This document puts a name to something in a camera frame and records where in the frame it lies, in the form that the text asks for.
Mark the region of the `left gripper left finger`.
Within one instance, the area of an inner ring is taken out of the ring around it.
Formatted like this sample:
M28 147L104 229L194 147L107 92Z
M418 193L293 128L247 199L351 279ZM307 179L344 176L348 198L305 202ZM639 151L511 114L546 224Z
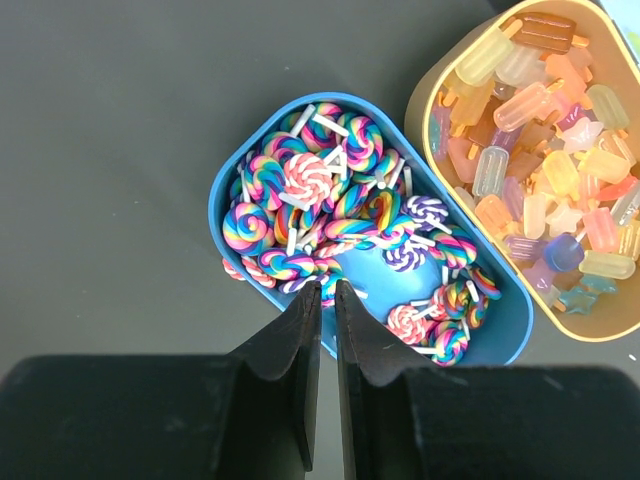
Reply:
M226 354L43 355L1 381L5 479L301 479L321 289Z

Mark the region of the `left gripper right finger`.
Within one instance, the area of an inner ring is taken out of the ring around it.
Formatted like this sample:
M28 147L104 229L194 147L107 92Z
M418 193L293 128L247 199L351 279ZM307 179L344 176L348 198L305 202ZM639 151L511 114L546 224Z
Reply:
M639 389L603 366L441 368L335 304L348 479L635 479Z

